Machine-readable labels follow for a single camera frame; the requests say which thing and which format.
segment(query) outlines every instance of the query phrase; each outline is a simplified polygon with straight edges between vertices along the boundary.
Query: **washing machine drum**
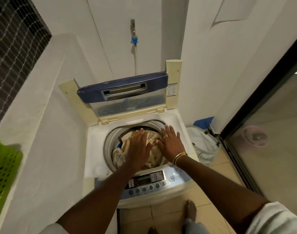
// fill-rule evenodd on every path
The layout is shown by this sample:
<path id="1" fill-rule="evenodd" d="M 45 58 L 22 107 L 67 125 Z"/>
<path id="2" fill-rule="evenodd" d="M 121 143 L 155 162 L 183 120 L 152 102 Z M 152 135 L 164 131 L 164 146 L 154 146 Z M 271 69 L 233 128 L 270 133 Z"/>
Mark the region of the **washing machine drum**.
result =
<path id="1" fill-rule="evenodd" d="M 152 130 L 161 133 L 162 128 L 165 128 L 165 124 L 161 121 L 151 120 L 135 125 L 117 127 L 107 135 L 104 143 L 103 154 L 105 162 L 112 172 L 117 170 L 113 164 L 112 152 L 117 148 L 117 145 L 121 144 L 120 138 L 131 131 L 140 130 L 141 128 L 144 130 Z M 168 161 L 163 157 L 159 166 L 162 166 L 167 162 Z"/>

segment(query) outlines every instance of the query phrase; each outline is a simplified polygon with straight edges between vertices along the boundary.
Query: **hand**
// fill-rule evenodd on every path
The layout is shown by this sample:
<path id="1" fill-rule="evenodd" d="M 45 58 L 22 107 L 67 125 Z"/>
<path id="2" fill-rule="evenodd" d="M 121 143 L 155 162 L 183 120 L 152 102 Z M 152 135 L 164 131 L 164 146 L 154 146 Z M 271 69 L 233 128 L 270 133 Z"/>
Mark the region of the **hand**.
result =
<path id="1" fill-rule="evenodd" d="M 141 128 L 141 130 L 132 133 L 130 138 L 130 145 L 126 156 L 126 164 L 134 169 L 135 173 L 144 166 L 147 159 L 149 158 L 152 144 L 148 143 L 146 145 L 146 137 L 147 132 L 143 132 L 143 129 Z"/>
<path id="2" fill-rule="evenodd" d="M 162 155 L 169 161 L 172 162 L 174 158 L 182 152 L 185 152 L 185 148 L 180 140 L 180 133 L 175 133 L 172 126 L 165 126 L 165 129 L 162 129 L 163 140 L 156 140 L 156 143 L 159 147 Z"/>

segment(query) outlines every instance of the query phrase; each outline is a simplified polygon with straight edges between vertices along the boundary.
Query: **white sleeve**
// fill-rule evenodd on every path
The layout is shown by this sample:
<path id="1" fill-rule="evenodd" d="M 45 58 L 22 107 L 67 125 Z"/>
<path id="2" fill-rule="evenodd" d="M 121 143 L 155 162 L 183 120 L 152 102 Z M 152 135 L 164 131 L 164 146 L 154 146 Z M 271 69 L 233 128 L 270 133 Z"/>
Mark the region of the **white sleeve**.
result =
<path id="1" fill-rule="evenodd" d="M 53 223 L 45 227 L 39 234 L 68 234 L 60 224 Z"/>
<path id="2" fill-rule="evenodd" d="M 264 205 L 246 234 L 297 234 L 297 216 L 279 202 Z"/>

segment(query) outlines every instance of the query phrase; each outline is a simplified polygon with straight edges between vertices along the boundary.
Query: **green plastic basket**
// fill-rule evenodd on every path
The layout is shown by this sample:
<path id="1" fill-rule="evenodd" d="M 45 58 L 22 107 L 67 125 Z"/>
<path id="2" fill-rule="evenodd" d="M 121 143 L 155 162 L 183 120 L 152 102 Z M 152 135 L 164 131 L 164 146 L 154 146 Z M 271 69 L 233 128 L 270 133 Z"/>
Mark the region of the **green plastic basket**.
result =
<path id="1" fill-rule="evenodd" d="M 22 156 L 21 152 L 15 151 L 10 146 L 3 145 L 0 142 L 0 213 L 20 166 Z"/>

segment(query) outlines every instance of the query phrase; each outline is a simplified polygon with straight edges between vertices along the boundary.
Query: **jeans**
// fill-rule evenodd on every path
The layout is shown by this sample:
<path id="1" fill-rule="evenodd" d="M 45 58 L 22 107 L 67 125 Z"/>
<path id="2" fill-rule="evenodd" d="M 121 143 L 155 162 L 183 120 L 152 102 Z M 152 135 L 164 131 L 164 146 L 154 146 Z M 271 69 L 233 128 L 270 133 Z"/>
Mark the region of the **jeans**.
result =
<path id="1" fill-rule="evenodd" d="M 190 218 L 185 220 L 182 227 L 182 234 L 210 234 L 207 228 L 201 223 L 195 223 Z"/>

